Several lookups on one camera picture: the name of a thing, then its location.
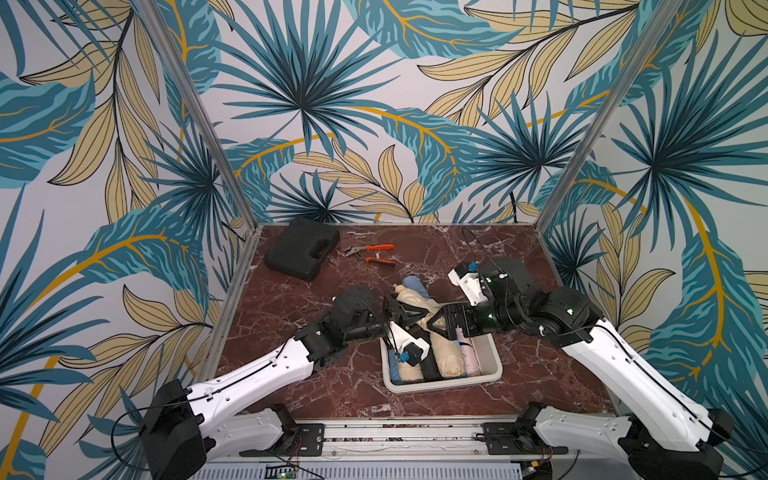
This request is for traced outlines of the light blue umbrella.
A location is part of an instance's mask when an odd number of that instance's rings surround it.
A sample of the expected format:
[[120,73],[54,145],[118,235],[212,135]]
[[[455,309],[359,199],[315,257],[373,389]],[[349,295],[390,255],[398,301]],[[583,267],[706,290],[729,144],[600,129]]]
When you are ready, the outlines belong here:
[[408,289],[414,290],[425,300],[430,299],[429,293],[427,292],[426,288],[424,287],[424,285],[422,284],[418,276],[409,275],[405,277],[402,281],[402,285]]

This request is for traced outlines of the beige plastic storage box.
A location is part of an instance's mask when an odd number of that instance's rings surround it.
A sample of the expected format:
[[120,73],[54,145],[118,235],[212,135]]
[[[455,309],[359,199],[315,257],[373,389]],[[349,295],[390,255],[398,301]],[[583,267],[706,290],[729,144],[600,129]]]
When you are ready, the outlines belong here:
[[480,337],[474,337],[471,338],[471,342],[475,348],[480,375],[431,382],[395,384],[392,381],[389,350],[384,341],[380,340],[379,347],[382,359],[382,376],[386,388],[391,392],[400,395],[455,389],[498,381],[502,376],[503,367],[492,335],[487,334]]

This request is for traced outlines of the pink umbrella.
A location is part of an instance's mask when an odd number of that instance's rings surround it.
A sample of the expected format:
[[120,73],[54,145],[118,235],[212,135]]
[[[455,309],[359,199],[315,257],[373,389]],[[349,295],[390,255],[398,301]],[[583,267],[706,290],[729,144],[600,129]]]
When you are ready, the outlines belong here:
[[480,376],[482,374],[482,370],[472,342],[469,339],[458,340],[458,345],[464,363],[465,374],[468,377]]

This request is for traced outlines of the beige umbrella with black strap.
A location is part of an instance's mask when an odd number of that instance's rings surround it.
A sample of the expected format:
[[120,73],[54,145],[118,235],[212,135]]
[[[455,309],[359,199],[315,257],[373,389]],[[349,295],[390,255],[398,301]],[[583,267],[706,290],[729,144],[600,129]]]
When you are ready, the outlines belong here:
[[420,365],[412,366],[405,362],[397,362],[399,378],[403,384],[421,383],[424,375]]

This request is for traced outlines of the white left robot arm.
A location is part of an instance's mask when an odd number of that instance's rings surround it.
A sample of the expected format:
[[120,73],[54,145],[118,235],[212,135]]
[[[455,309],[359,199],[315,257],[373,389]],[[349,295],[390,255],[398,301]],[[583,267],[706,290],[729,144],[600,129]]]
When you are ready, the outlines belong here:
[[154,479],[188,479],[219,457],[246,451],[291,454],[300,428],[284,405],[267,407],[249,420],[239,420],[237,414],[337,363],[354,342],[383,338],[407,363],[417,364],[430,347],[409,329],[428,313],[393,297],[376,305],[370,290],[353,286],[322,317],[264,356],[188,387],[177,380],[163,385],[138,429],[149,474]]

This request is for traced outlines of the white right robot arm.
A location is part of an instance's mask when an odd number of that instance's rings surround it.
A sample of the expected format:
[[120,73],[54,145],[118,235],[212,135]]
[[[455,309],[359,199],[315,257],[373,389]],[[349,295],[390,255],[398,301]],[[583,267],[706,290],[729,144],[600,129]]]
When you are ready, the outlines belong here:
[[443,305],[428,323],[431,331],[449,340],[508,332],[545,340],[589,369],[629,410],[595,416],[532,402],[512,423],[484,425],[480,436],[490,453],[578,450],[624,463],[642,479],[719,477],[723,457],[716,447],[730,439],[733,418],[676,388],[587,296],[569,287],[545,292],[511,258],[461,263],[449,279],[466,299]]

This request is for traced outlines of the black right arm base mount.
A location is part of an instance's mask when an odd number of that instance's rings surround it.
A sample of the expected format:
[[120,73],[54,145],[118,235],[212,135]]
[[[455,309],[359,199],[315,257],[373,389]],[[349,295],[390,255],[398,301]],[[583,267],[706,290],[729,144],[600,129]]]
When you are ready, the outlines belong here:
[[514,422],[483,423],[474,439],[485,444],[489,455],[540,455],[546,459],[567,454],[567,447],[550,445],[536,433],[536,417],[544,408],[544,403],[531,402]]

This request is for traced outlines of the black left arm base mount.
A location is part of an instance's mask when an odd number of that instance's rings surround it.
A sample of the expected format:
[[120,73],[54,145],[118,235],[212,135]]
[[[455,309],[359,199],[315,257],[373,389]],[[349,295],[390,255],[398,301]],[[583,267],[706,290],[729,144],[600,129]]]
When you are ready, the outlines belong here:
[[269,410],[277,414],[281,436],[270,448],[259,450],[259,456],[320,457],[325,441],[323,423],[296,423],[284,404],[274,404]]

